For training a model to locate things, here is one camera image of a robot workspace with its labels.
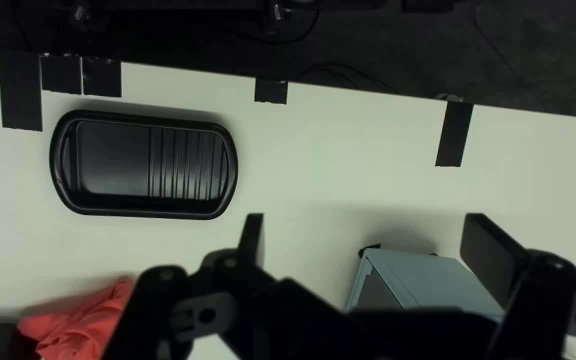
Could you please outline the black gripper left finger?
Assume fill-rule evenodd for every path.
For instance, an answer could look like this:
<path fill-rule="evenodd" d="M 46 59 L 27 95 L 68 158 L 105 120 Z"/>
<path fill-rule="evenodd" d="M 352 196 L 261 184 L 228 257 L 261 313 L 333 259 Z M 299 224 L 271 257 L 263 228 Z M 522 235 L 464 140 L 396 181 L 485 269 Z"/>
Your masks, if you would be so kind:
<path fill-rule="evenodd" d="M 261 242 L 261 225 L 263 216 L 261 214 L 248 214 L 239 242 L 238 242 L 238 269 L 248 272 L 254 269 L 257 263 L 257 252 Z"/>

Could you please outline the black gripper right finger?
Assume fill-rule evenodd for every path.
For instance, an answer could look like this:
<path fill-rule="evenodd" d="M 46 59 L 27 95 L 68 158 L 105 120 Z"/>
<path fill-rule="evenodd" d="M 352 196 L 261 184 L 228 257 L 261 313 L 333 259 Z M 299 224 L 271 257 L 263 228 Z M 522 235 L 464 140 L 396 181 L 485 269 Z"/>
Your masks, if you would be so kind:
<path fill-rule="evenodd" d="M 522 253 L 524 247 L 485 214 L 464 218 L 460 257 L 502 308 L 510 303 Z"/>

